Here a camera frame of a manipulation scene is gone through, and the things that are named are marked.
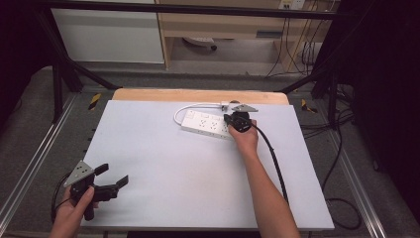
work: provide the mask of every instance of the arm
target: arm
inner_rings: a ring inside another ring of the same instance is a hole
[[[62,201],[65,201],[56,214],[55,222],[52,226],[50,237],[52,238],[70,238],[76,237],[83,218],[84,210],[93,198],[94,188],[90,187],[80,198],[76,206],[70,199],[70,187],[64,192]]]
[[[257,154],[258,132],[239,133],[229,126],[247,170],[254,211],[262,237],[300,237],[287,202],[272,183]]]

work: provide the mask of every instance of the floor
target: floor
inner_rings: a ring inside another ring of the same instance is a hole
[[[104,74],[110,81],[121,83],[126,87],[238,88],[273,91],[304,76],[304,73],[291,73],[266,77],[268,74],[284,73],[281,65],[275,63],[277,54],[270,41],[216,40],[216,44],[218,49],[214,52],[210,49],[191,46],[182,39],[177,39],[174,44],[172,64],[168,69],[127,64],[124,72],[121,69],[119,71],[118,67],[111,69],[108,67],[113,72],[107,74],[105,73],[106,68],[100,63],[93,64],[92,68],[98,73]],[[297,61],[296,64],[300,70],[305,69],[300,61]],[[137,80],[139,74],[146,79]],[[163,74],[169,74],[170,77],[162,76]],[[2,191],[0,192],[0,203],[2,204],[7,201],[9,194],[19,182],[19,175],[23,174],[27,165],[31,163],[39,144],[52,125],[53,90],[51,81],[46,78],[51,79],[47,70],[41,71],[35,76],[22,97],[22,105],[20,107],[18,105],[16,112],[2,128],[0,168],[2,171],[7,170],[7,173],[3,171],[0,176],[0,179],[4,181],[0,184]],[[47,194],[40,192],[52,191],[53,187],[46,181],[51,180],[51,177],[59,178],[60,174],[68,170],[65,168],[66,163],[60,160],[83,158],[83,150],[87,149],[89,145],[87,139],[94,134],[91,129],[97,125],[100,112],[105,106],[103,101],[112,96],[111,92],[98,88],[97,84],[92,81],[88,79],[84,79],[84,81],[86,83],[85,90],[75,99],[78,106],[75,106],[69,113],[60,135],[53,140],[53,143],[59,146],[52,146],[47,151],[44,165],[39,167],[32,185],[27,187],[24,192],[27,195],[22,197],[21,205],[15,211],[15,216],[9,221],[10,224],[4,237],[48,236],[46,232],[48,232],[49,225],[38,220],[48,221],[49,203],[36,204],[34,201],[37,200],[37,196],[38,199],[51,197],[50,192],[46,192]],[[307,100],[308,107],[315,109],[320,109],[319,105],[324,103],[323,100],[311,99],[309,92],[312,86],[313,84],[309,83],[288,95],[290,103],[295,106],[301,124],[323,123],[320,113],[301,110],[302,99]],[[102,92],[103,101],[98,104],[96,111],[87,111],[86,107],[95,90]],[[319,180],[325,177],[326,171],[331,167],[337,153],[332,140],[331,135],[323,133],[306,141]],[[343,140],[345,152],[355,166],[387,237],[420,237],[419,225],[413,219],[389,177],[372,169],[368,150],[355,125],[349,123],[343,127]],[[354,192],[342,171],[341,164],[334,170],[327,187],[329,189],[327,189],[326,196],[344,197],[356,204]],[[346,224],[357,222],[353,211],[348,206],[342,204],[332,204],[332,206],[332,215],[340,221],[347,222]],[[34,207],[46,208],[34,210]],[[314,232],[311,235],[312,237],[370,237],[367,227],[363,223],[361,228],[354,231],[337,227],[335,231]],[[83,234],[85,237],[97,237],[96,232],[86,231]],[[302,237],[308,235],[307,232],[302,232]],[[113,233],[111,237],[124,236],[125,234],[117,232]]]

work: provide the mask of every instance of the white power strip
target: white power strip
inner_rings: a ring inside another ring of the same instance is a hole
[[[205,136],[233,140],[223,117],[204,112],[187,110],[181,124],[181,129]]]

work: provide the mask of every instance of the hand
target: hand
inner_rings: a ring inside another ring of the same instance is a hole
[[[74,201],[70,199],[70,187],[65,190],[62,198],[65,202],[57,209],[50,237],[75,237],[77,235],[84,210],[92,200],[94,192],[91,186],[74,206]]]
[[[257,126],[257,121],[252,120],[252,123]],[[255,127],[241,133],[238,132],[233,126],[229,125],[229,133],[235,139],[239,152],[244,158],[257,156],[257,145],[259,142],[259,134]]]

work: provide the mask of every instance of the white table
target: white table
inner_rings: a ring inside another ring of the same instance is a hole
[[[82,225],[127,230],[256,229],[245,167],[235,143],[182,131],[173,113],[195,103],[109,101],[85,162],[110,170],[95,183],[129,175],[119,197],[100,204]],[[290,207],[300,230],[333,229],[319,182],[292,106],[250,104],[274,147]],[[223,115],[216,109],[196,109]],[[280,189],[268,147],[259,155]]]

